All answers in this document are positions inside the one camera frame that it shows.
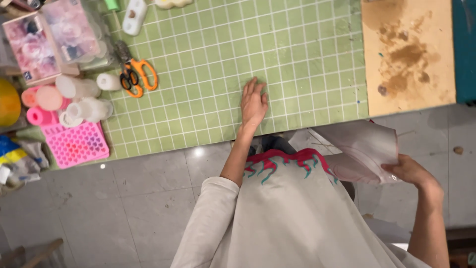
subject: person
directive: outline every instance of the person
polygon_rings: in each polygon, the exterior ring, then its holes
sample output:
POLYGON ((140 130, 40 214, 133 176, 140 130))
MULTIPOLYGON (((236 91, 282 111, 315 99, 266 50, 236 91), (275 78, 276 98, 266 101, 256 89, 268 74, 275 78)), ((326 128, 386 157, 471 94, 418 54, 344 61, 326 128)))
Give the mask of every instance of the person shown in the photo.
POLYGON ((203 182, 172 267, 449 267, 443 190, 409 156, 382 165, 418 189, 408 251, 369 229, 316 150, 287 154, 270 139, 248 157, 268 109, 265 85, 244 86, 236 141, 220 176, 203 182))

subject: orange scissors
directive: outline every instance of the orange scissors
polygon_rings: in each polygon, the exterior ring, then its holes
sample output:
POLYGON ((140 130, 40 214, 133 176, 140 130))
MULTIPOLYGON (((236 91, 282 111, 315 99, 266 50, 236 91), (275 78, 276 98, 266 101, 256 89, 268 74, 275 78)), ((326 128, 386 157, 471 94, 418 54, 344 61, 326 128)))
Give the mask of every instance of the orange scissors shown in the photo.
POLYGON ((150 65, 150 63, 148 63, 146 60, 136 61, 134 58, 132 58, 129 48, 124 41, 117 41, 116 48, 122 60, 119 79, 122 87, 127 91, 127 93, 134 98, 140 98, 144 94, 144 90, 139 85, 139 77, 137 73, 139 73, 139 75, 142 77, 145 88, 147 88, 149 91, 155 90, 159 85, 159 81, 157 79, 157 73, 155 72, 154 67, 152 67, 152 65, 150 65), (149 70, 152 72, 152 75, 154 76, 153 85, 149 83, 147 74, 144 71, 144 66, 149 68, 149 70), (137 94, 131 91, 132 86, 136 88, 137 94))

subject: pink silicone mold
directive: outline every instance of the pink silicone mold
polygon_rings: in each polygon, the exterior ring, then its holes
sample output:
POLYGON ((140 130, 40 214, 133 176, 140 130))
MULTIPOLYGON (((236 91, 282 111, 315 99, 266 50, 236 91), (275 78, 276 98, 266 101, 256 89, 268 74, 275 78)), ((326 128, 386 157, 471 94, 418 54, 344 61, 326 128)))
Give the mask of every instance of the pink silicone mold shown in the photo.
POLYGON ((100 124, 85 122, 77 127, 46 135, 46 143, 61 169, 109 157, 100 124))

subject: green handle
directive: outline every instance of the green handle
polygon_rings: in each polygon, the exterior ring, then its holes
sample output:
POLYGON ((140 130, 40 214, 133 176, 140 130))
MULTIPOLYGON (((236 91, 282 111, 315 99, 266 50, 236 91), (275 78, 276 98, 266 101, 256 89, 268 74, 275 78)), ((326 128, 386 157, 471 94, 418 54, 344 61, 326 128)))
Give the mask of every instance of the green handle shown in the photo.
POLYGON ((104 0, 106 2, 106 6, 108 7, 108 10, 114 10, 114 11, 119 11, 119 5, 117 0, 104 0))

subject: scissors blade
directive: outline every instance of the scissors blade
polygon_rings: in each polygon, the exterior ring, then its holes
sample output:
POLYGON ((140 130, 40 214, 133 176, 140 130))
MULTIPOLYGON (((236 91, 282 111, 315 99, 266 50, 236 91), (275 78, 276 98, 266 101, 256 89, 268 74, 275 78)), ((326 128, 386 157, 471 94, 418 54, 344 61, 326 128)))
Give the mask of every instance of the scissors blade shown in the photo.
POLYGON ((124 63, 130 63, 132 60, 132 55, 130 54, 127 44, 122 40, 117 40, 116 49, 119 54, 119 57, 124 63))

